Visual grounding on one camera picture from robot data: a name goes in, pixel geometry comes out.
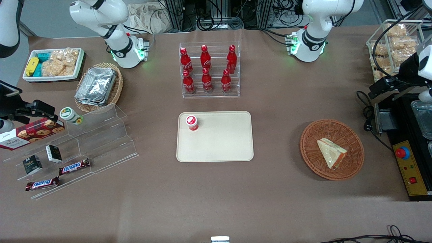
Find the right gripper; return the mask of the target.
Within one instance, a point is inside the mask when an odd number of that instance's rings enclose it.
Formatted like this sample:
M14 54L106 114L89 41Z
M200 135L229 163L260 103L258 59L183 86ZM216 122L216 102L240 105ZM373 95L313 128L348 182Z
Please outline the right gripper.
M46 117L56 119L55 108L43 101L34 100L32 103L23 101L20 94L23 91L1 81L0 85L0 118L14 120L28 124L32 117Z

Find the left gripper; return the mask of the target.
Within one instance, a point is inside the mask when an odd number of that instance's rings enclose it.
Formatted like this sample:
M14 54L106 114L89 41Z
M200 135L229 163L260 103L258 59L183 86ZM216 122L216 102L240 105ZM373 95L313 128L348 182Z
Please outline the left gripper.
M405 82L412 86L431 88L432 80L432 46L420 48L405 60L399 69L399 80L381 78L369 86L369 98L375 99L381 94L405 88Z

